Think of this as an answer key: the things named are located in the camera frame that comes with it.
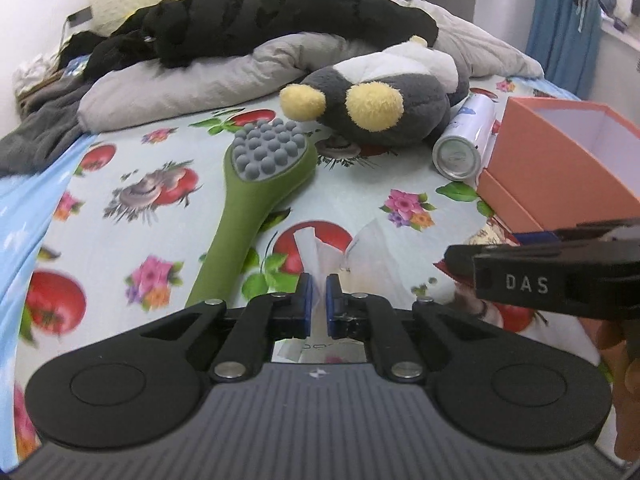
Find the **clear plastic pouch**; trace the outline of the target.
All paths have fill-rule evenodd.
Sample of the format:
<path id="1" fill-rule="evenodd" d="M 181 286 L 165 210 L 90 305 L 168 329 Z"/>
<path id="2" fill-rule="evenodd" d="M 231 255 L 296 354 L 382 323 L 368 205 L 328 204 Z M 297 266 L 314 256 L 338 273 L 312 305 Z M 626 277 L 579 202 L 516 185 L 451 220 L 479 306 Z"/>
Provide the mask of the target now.
<path id="1" fill-rule="evenodd" d="M 376 220 L 356 235 L 347 237 L 344 248 L 323 238 L 318 226 L 293 232 L 294 247 L 303 271 L 312 277 L 311 332 L 304 340 L 285 339 L 276 344 L 274 362 L 342 364 L 363 362 L 364 345 L 354 338 L 328 335 L 326 277 L 337 274 L 344 292 L 372 292 L 396 308 L 408 308 L 413 296 L 402 284 L 398 264 L 388 250 L 382 224 Z"/>

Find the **dark red snack packet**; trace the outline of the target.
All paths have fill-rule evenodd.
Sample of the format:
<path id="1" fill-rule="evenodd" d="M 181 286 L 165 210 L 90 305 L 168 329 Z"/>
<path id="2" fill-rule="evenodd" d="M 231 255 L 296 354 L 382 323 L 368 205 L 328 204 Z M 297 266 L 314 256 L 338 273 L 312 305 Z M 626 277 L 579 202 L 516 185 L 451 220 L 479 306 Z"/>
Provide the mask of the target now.
<path id="1" fill-rule="evenodd" d="M 502 246 L 516 247 L 518 242 L 498 220 L 489 218 L 465 242 L 449 246 L 435 266 L 456 285 L 452 300 L 455 309 L 508 332 L 521 333 L 533 324 L 536 311 L 491 301 L 486 296 L 495 285 L 486 263 L 495 248 Z"/>

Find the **orange cardboard box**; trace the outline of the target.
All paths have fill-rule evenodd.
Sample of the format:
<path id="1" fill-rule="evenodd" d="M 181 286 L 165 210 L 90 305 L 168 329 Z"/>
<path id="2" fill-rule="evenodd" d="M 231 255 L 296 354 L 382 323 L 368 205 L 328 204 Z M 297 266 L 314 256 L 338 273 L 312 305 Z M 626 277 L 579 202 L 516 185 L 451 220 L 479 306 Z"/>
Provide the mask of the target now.
<path id="1" fill-rule="evenodd" d="M 478 195 L 512 232 L 639 215 L 639 127 L 587 101 L 511 98 Z"/>

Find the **white aluminium can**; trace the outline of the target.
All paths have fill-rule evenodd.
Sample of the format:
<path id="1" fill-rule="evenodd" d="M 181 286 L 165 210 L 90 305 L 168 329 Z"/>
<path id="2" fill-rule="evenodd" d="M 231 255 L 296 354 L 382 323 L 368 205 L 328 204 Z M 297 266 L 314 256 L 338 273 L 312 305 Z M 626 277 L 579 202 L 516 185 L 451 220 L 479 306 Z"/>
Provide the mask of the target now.
<path id="1" fill-rule="evenodd" d="M 432 149 L 433 164 L 453 181 L 475 179 L 483 168 L 496 103 L 484 94 L 471 93 Z"/>

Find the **green massage hammer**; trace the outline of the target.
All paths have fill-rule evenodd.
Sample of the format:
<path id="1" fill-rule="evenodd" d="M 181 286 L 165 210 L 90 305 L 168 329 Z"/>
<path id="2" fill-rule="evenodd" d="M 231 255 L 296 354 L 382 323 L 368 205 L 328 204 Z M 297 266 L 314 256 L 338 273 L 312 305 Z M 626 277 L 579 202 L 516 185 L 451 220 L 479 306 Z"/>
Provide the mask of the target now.
<path id="1" fill-rule="evenodd" d="M 231 298 L 260 227 L 275 206 L 310 179 L 316 163 L 314 144 L 292 120 L 256 122 L 234 134 L 224 154 L 224 209 L 188 306 Z"/>

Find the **grey penguin plush toy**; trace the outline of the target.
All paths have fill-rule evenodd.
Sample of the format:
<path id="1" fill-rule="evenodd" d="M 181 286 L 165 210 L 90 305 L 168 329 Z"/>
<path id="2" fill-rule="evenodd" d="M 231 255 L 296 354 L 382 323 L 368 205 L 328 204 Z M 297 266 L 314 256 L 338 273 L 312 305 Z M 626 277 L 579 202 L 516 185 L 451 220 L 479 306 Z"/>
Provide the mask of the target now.
<path id="1" fill-rule="evenodd" d="M 318 122 L 349 142 L 402 148 L 441 133 L 469 93 L 470 70 L 413 36 L 315 70 L 280 91 L 296 122 Z"/>

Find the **fruit print tablecloth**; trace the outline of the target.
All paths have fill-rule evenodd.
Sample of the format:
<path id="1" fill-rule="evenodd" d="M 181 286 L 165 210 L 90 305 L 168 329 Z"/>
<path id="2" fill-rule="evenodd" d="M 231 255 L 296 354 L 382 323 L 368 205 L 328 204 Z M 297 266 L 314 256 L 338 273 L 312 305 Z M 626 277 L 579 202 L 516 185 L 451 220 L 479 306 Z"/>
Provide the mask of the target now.
<path id="1" fill-rule="evenodd" d="M 184 307 L 224 209 L 224 154 L 238 130 L 276 118 L 279 101 L 266 96 L 93 136 L 38 249 L 14 365 L 1 371 L 3 469 L 37 448 L 23 392 L 41 364 Z M 304 272 L 295 230 L 318 226 L 344 248 L 374 220 L 413 300 L 448 301 L 454 282 L 435 263 L 498 220 L 474 185 L 443 178 L 426 145 L 356 144 L 314 122 L 303 132 L 316 169 L 260 227 L 229 304 L 294 287 Z"/>

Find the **blue curtain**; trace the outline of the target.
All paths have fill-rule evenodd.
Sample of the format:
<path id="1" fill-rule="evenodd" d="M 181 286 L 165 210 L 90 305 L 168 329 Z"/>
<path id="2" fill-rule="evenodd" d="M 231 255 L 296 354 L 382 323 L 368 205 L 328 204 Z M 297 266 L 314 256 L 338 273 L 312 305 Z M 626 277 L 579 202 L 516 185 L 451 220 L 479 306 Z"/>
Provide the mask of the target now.
<path id="1" fill-rule="evenodd" d="M 601 38 L 598 0 L 535 0 L 526 54 L 548 81 L 587 99 Z"/>

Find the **grey duvet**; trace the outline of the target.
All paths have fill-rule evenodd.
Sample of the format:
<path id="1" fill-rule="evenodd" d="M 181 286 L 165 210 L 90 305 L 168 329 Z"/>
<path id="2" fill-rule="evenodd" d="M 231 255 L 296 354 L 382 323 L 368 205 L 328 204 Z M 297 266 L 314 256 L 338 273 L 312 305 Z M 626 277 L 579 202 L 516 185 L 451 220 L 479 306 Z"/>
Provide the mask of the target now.
<path id="1" fill-rule="evenodd" d="M 544 76 L 538 61 L 437 4 L 398 4 L 434 18 L 435 48 L 451 55 L 473 78 Z M 141 62 L 98 79 L 81 98 L 77 118 L 85 130 L 102 133 L 241 104 L 371 51 L 360 41 L 301 32 L 270 40 L 239 58 L 202 58 L 186 68 L 165 68 L 157 60 Z"/>

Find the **light blue bedsheet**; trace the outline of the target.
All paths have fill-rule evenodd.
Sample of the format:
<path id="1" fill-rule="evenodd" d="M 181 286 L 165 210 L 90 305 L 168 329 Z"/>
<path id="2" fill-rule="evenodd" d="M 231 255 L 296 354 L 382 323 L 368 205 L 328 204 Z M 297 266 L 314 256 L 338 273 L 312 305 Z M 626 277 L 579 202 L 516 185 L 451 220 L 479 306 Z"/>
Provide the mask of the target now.
<path id="1" fill-rule="evenodd" d="M 36 255 L 58 201 L 94 141 L 82 136 L 49 168 L 1 180 L 1 370 L 13 367 L 18 326 Z"/>

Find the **dark grey blanket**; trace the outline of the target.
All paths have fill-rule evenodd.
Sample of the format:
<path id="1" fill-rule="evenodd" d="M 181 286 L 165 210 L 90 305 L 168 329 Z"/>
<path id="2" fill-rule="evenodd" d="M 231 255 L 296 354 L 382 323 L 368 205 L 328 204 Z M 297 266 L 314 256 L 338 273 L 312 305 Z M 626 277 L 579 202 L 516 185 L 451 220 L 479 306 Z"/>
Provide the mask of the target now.
<path id="1" fill-rule="evenodd" d="M 1 177 L 43 172 L 86 133 L 77 114 L 91 86 L 66 78 L 29 101 L 21 125 L 1 139 Z"/>

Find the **black jacket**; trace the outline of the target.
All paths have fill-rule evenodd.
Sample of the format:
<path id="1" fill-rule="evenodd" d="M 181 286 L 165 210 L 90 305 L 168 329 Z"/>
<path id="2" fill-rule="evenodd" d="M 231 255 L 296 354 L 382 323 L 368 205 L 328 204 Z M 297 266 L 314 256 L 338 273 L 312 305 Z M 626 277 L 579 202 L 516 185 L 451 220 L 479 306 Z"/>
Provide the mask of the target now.
<path id="1" fill-rule="evenodd" d="M 176 68 L 197 58 L 247 55 L 299 32 L 360 40 L 383 50 L 412 36 L 434 44 L 438 26 L 430 14 L 392 0 L 162 0 L 134 12 L 110 36 L 73 36 L 58 65 L 85 55 L 84 76 L 95 81 L 153 58 Z"/>

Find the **blue plastic packet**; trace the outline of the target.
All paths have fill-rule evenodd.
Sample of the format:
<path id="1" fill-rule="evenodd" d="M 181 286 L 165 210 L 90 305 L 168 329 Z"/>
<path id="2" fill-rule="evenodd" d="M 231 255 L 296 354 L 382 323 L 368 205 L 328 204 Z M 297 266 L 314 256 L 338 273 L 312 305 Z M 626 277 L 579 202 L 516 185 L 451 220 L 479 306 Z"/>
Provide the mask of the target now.
<path id="1" fill-rule="evenodd" d="M 81 55 L 77 58 L 73 58 L 67 63 L 63 70 L 63 77 L 77 77 L 81 75 L 89 61 L 89 55 Z"/>

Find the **white crumpled cloth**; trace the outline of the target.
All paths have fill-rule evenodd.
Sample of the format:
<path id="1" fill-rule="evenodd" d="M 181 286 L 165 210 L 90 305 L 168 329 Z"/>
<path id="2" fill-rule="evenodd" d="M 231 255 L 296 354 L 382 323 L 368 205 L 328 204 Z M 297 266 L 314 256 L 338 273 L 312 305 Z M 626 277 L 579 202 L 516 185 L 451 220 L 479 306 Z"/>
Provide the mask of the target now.
<path id="1" fill-rule="evenodd" d="M 14 70 L 12 88 L 16 96 L 32 90 L 52 76 L 58 69 L 58 54 L 38 54 L 31 61 L 23 62 Z"/>

